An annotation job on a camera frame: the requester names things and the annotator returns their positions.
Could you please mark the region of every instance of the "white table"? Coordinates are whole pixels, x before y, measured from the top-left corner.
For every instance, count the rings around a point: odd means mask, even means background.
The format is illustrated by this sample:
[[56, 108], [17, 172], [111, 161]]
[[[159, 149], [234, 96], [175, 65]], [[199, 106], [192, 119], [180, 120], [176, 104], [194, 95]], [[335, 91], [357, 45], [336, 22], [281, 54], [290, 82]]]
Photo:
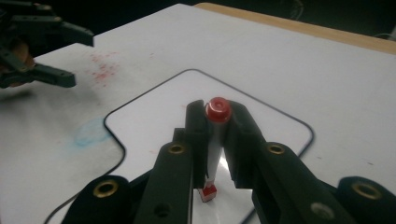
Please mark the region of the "white table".
[[37, 61], [76, 73], [78, 85], [0, 91], [4, 224], [43, 222], [117, 164], [105, 115], [189, 68], [309, 123], [317, 141], [303, 161], [319, 179], [361, 175], [396, 192], [395, 55], [176, 5], [97, 36], [93, 49]]

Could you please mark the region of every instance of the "black outline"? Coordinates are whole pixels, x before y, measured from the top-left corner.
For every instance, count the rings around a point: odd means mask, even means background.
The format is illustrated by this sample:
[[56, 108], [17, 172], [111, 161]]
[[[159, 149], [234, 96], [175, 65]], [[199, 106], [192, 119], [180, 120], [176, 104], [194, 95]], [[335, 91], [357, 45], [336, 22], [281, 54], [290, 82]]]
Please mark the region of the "black outline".
[[[311, 132], [311, 138], [306, 142], [305, 146], [302, 148], [302, 150], [301, 150], [300, 153], [298, 154], [298, 157], [299, 157], [300, 159], [304, 156], [305, 152], [306, 152], [306, 151], [312, 146], [312, 144], [314, 143], [314, 141], [315, 141], [315, 132], [314, 132], [314, 129], [313, 129], [311, 126], [309, 126], [307, 123], [305, 123], [304, 121], [302, 121], [302, 120], [300, 120], [300, 119], [297, 119], [297, 118], [295, 118], [294, 116], [292, 116], [292, 115], [290, 115], [290, 114], [288, 114], [288, 113], [286, 113], [286, 112], [284, 112], [284, 111], [282, 111], [282, 110], [280, 110], [280, 109], [278, 109], [278, 108], [276, 108], [276, 107], [274, 107], [274, 106], [272, 106], [272, 105], [269, 105], [269, 104], [265, 103], [264, 101], [261, 101], [261, 100], [257, 99], [256, 97], [254, 97], [254, 96], [252, 96], [252, 95], [250, 95], [250, 94], [245, 93], [244, 91], [240, 91], [240, 90], [238, 90], [236, 87], [231, 86], [230, 84], [225, 83], [225, 82], [223, 82], [223, 81], [221, 81], [221, 80], [219, 80], [219, 79], [217, 79], [217, 78], [215, 78], [215, 77], [212, 77], [212, 76], [210, 76], [209, 74], [207, 74], [207, 73], [205, 73], [205, 72], [203, 72], [203, 71], [201, 71], [201, 70], [199, 70], [199, 69], [186, 69], [186, 70], [184, 70], [184, 71], [182, 71], [182, 72], [180, 72], [180, 73], [178, 73], [178, 74], [176, 74], [176, 75], [174, 75], [174, 76], [172, 76], [172, 77], [166, 79], [164, 82], [162, 82], [162, 83], [156, 85], [155, 87], [151, 88], [150, 90], [145, 91], [144, 93], [142, 93], [142, 94], [136, 96], [133, 100], [131, 100], [131, 101], [129, 101], [129, 102], [127, 102], [127, 103], [121, 105], [120, 107], [118, 107], [118, 108], [116, 108], [116, 109], [110, 111], [110, 113], [108, 113], [108, 114], [105, 116], [105, 118], [104, 118], [104, 127], [106, 128], [106, 130], [107, 130], [109, 133], [111, 133], [111, 135], [113, 136], [113, 139], [116, 140], [116, 142], [119, 144], [120, 149], [122, 150], [122, 154], [123, 154], [123, 155], [122, 155], [122, 158], [121, 158], [121, 160], [119, 161], [119, 163], [117, 163], [113, 168], [111, 168], [109, 171], [105, 172], [103, 175], [108, 175], [108, 174], [110, 174], [111, 172], [115, 171], [115, 170], [123, 163], [123, 161], [124, 161], [125, 158], [126, 158], [126, 149], [125, 149], [125, 146], [122, 144], [122, 142], [119, 141], [119, 139], [117, 139], [116, 135], [115, 135], [113, 132], [111, 132], [111, 130], [106, 126], [106, 119], [107, 119], [107, 117], [110, 116], [110, 115], [111, 115], [112, 113], [114, 113], [115, 111], [117, 111], [117, 110], [123, 108], [124, 106], [128, 105], [129, 103], [133, 102], [134, 100], [137, 100], [138, 98], [144, 96], [145, 94], [149, 93], [150, 91], [155, 90], [156, 88], [160, 87], [162, 84], [164, 84], [164, 83], [166, 83], [166, 82], [168, 82], [168, 81], [171, 81], [172, 79], [174, 79], [174, 78], [176, 78], [176, 77], [178, 77], [178, 76], [180, 76], [180, 75], [182, 75], [183, 73], [188, 72], [188, 71], [196, 71], [196, 72], [201, 73], [201, 74], [204, 75], [204, 76], [210, 77], [210, 78], [216, 80], [217, 82], [219, 82], [219, 83], [221, 83], [221, 84], [223, 84], [223, 85], [225, 85], [225, 86], [227, 86], [227, 87], [229, 87], [229, 88], [231, 88], [231, 89], [233, 89], [233, 90], [235, 90], [235, 91], [238, 91], [238, 92], [240, 92], [240, 93], [246, 95], [247, 97], [250, 97], [251, 99], [253, 99], [253, 100], [257, 101], [257, 102], [259, 102], [259, 103], [261, 103], [261, 104], [263, 104], [263, 105], [266, 105], [266, 106], [270, 107], [271, 109], [275, 110], [276, 112], [278, 112], [278, 113], [280, 113], [280, 114], [282, 114], [282, 115], [284, 115], [284, 116], [286, 116], [286, 117], [288, 117], [288, 118], [290, 118], [290, 119], [294, 119], [295, 121], [297, 121], [297, 122], [303, 124], [303, 125], [309, 130], [309, 132]], [[78, 195], [79, 195], [79, 193], [77, 193], [76, 195], [74, 195], [73, 197], [71, 197], [70, 199], [68, 199], [66, 202], [64, 202], [64, 203], [62, 203], [61, 205], [59, 205], [58, 207], [56, 207], [56, 208], [47, 216], [46, 220], [44, 221], [44, 224], [48, 224], [48, 223], [50, 222], [50, 220], [55, 216], [55, 214], [56, 214], [59, 210], [61, 210], [61, 209], [64, 208], [67, 204], [69, 204], [70, 202], [72, 202], [75, 198], [77, 198]], [[253, 208], [253, 209], [247, 214], [246, 218], [244, 218], [244, 220], [241, 221], [241, 223], [247, 223], [247, 222], [251, 219], [251, 217], [253, 216], [254, 212], [255, 212], [255, 209]]]

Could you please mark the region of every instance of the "dark background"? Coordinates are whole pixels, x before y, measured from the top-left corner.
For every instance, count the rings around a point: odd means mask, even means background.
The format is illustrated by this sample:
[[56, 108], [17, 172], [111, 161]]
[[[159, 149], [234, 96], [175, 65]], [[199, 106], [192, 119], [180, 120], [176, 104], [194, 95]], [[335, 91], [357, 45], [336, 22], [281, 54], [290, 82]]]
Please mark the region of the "dark background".
[[[65, 21], [91, 29], [96, 35], [156, 11], [198, 0], [37, 0], [53, 6]], [[396, 0], [212, 0], [236, 7], [330, 27], [352, 33], [388, 38], [396, 24]]]

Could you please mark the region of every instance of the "red cap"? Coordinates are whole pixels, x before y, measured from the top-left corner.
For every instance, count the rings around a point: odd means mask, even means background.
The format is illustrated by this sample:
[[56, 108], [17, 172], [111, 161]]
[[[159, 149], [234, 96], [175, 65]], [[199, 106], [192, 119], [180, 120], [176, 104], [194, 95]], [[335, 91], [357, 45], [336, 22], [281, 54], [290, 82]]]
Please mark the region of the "red cap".
[[221, 97], [215, 97], [206, 105], [206, 116], [214, 122], [225, 122], [231, 117], [230, 103]]

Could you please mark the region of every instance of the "red stain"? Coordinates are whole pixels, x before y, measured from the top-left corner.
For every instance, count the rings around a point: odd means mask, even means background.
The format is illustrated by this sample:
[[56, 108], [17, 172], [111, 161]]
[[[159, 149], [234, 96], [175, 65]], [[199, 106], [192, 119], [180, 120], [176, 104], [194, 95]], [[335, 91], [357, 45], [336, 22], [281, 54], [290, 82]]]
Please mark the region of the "red stain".
[[117, 52], [109, 52], [109, 53], [92, 53], [90, 54], [91, 61], [97, 65], [97, 70], [94, 72], [90, 72], [92, 76], [94, 76], [95, 83], [102, 83], [103, 87], [106, 87], [106, 83], [104, 82], [110, 77], [116, 74], [117, 68], [120, 66], [116, 63], [109, 63], [108, 58], [114, 54], [118, 54]]

